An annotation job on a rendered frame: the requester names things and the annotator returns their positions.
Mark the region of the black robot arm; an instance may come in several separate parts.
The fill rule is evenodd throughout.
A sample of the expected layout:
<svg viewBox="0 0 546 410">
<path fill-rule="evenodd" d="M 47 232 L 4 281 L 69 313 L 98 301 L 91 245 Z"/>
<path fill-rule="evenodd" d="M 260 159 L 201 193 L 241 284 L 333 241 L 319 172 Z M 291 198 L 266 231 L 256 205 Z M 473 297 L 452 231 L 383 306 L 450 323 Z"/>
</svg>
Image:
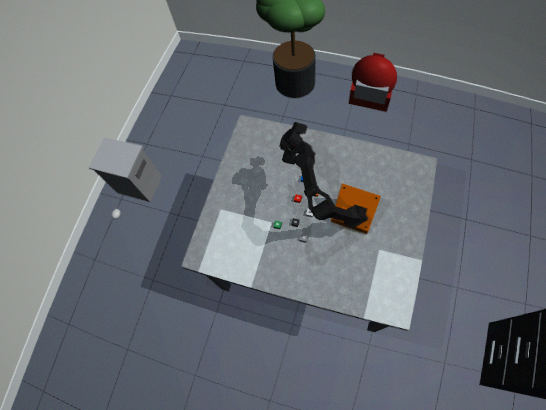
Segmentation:
<svg viewBox="0 0 546 410">
<path fill-rule="evenodd" d="M 344 224 L 351 229 L 356 228 L 368 220 L 366 215 L 367 208 L 358 205 L 353 205 L 346 210 L 336 207 L 331 197 L 320 190 L 316 182 L 313 168 L 316 153 L 309 144 L 303 142 L 303 138 L 294 129 L 288 130 L 285 135 L 282 136 L 279 146 L 281 147 L 280 149 L 284 151 L 291 149 L 292 158 L 301 168 L 305 187 L 304 193 L 308 198 L 308 207 L 316 219 L 337 219 L 343 221 Z M 297 153 L 299 154 L 296 156 L 295 154 Z M 312 197 L 317 193 L 325 197 L 326 200 L 314 207 Z"/>
</svg>

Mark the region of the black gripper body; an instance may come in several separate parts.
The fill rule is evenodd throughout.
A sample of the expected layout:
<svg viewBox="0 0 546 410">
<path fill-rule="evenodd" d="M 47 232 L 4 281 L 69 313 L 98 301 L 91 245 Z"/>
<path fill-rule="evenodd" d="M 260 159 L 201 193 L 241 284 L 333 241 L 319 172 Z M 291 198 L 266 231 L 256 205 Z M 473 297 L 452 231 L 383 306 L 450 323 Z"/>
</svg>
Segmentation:
<svg viewBox="0 0 546 410">
<path fill-rule="evenodd" d="M 308 126 L 305 124 L 294 122 L 292 129 L 294 129 L 300 135 L 301 133 L 306 134 L 307 128 Z M 291 152 L 290 153 L 287 152 L 287 154 L 284 153 L 282 161 L 289 164 L 295 164 L 295 161 L 292 158 Z"/>
</svg>

